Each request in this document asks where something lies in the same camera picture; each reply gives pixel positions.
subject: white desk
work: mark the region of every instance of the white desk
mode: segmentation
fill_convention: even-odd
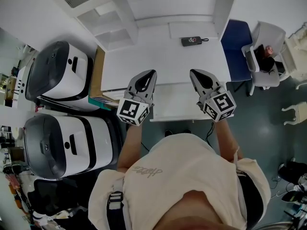
[[[183,47],[179,38],[170,37],[168,24],[144,27],[139,29],[137,45],[106,53],[101,90],[117,90],[104,94],[119,99],[132,77],[154,69],[157,83],[151,121],[208,119],[196,105],[199,96],[189,77],[193,68],[213,73],[220,82],[230,81],[223,47],[217,38]]]

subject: white wall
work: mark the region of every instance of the white wall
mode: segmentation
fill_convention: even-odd
[[[128,0],[136,20],[169,15],[212,15],[215,0]]]
[[[19,63],[18,48],[23,47],[23,42],[0,28],[0,73],[11,75],[12,68]]]
[[[97,44],[90,33],[53,0],[0,0],[0,8],[0,27],[38,51],[67,40],[94,57]]]
[[[246,21],[251,32],[264,21],[290,36],[307,21],[307,0],[235,0],[230,18]]]
[[[0,170],[3,169],[4,154],[0,152]],[[23,219],[24,213],[16,206],[14,196],[9,189],[9,181],[0,173],[0,217],[6,230],[29,230],[30,226]]]

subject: floor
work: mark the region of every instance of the floor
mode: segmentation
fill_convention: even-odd
[[[233,94],[237,108],[235,116],[228,119],[231,130],[239,142],[245,157],[256,159],[265,173],[272,196],[280,191],[285,192],[287,182],[281,180],[277,185],[272,179],[277,175],[280,163],[296,157],[296,161],[307,163],[307,121],[296,126],[283,125],[286,120],[292,120],[294,112],[282,112],[281,109],[292,104],[307,101],[307,86],[295,90],[295,83],[291,78],[281,82],[278,88],[260,90],[256,88],[252,96],[246,96],[247,86],[233,93],[237,83],[228,83],[227,88]],[[143,125],[142,142],[150,148],[164,137],[166,129],[174,133],[180,133],[188,128],[193,134],[206,138],[211,127],[210,120],[182,121],[151,123],[147,117]],[[215,133],[210,136],[209,141],[218,151]],[[142,148],[142,155],[148,151]],[[278,222],[287,219],[283,210],[290,209],[291,204],[281,200],[281,197],[271,199],[265,217],[259,225]]]

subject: shoe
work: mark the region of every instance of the shoe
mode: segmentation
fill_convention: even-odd
[[[164,132],[164,137],[168,137],[168,136],[171,136],[171,135],[173,135],[174,133],[172,132],[172,131],[170,131],[170,130],[166,130],[165,132]]]
[[[279,171],[282,167],[284,167],[284,163],[281,163],[281,164],[279,165],[278,171]]]
[[[190,131],[189,129],[185,129],[183,133],[192,134],[192,131]]]

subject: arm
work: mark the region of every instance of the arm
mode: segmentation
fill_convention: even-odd
[[[219,142],[221,157],[229,162],[234,160],[234,154],[239,149],[239,145],[233,137],[227,121],[224,119],[215,123],[217,140]],[[243,158],[241,150],[238,150],[238,160]]]
[[[125,173],[141,158],[142,125],[131,125],[127,131],[124,146],[120,152],[117,171]]]

